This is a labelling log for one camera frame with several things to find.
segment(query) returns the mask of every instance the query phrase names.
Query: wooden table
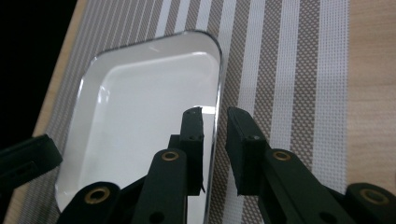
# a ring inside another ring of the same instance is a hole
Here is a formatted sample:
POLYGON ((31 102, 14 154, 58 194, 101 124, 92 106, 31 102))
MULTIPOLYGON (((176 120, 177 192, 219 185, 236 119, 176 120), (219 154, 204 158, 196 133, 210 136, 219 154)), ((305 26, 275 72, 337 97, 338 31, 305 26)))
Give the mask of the wooden table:
MULTIPOLYGON (((49 122, 87 0, 78 0, 35 127, 49 122)), ((396 1, 351 0, 347 112, 347 182, 396 194, 396 1)), ((5 223, 16 223, 27 186, 18 188, 5 223)))

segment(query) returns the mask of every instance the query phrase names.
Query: striped placemat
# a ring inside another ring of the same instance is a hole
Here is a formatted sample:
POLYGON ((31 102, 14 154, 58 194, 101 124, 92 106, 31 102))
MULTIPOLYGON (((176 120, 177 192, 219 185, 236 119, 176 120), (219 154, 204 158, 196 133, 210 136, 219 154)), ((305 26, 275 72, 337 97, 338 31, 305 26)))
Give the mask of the striped placemat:
MULTIPOLYGON (((63 151, 78 85, 99 52, 185 30, 212 34, 223 51, 209 223, 261 223, 257 198, 236 196, 224 150, 226 108, 254 115, 271 147, 296 153, 326 186, 344 191, 348 1, 90 0, 47 134, 63 151)), ((58 170, 32 181, 20 223, 55 223, 58 170)))

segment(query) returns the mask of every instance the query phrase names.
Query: white plate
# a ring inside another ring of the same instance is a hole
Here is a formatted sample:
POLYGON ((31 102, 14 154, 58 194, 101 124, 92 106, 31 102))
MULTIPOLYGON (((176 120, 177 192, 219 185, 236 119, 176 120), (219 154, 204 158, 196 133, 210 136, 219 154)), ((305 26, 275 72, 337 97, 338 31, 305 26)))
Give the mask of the white plate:
MULTIPOLYGON (((105 52, 81 80, 56 183, 61 211, 82 188, 107 181, 124 188, 146 175, 154 154, 179 134, 182 114, 203 107, 204 186, 219 111, 217 42, 188 32, 105 52)), ((188 223, 203 223, 207 194, 189 197, 188 223)))

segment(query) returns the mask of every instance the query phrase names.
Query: dark background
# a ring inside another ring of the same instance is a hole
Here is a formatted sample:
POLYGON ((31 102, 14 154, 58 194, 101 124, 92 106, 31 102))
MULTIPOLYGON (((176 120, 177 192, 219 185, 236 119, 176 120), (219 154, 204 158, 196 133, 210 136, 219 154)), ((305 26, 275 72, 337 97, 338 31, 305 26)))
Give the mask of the dark background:
POLYGON ((0 150, 32 136, 76 2, 0 1, 0 150))

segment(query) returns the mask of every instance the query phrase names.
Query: woven placemat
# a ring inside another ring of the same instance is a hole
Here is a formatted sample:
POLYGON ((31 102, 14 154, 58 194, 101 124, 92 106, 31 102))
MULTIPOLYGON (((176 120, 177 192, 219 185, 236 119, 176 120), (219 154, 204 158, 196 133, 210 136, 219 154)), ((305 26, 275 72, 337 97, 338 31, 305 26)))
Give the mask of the woven placemat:
MULTIPOLYGON (((271 147, 296 153, 322 184, 344 191, 348 1, 90 0, 46 133, 63 151, 79 82, 107 49, 184 30, 212 34, 223 51, 209 223, 261 223, 255 197, 236 196, 226 156, 226 108, 254 115, 271 147)), ((31 182, 20 223, 55 223, 58 170, 31 182)))

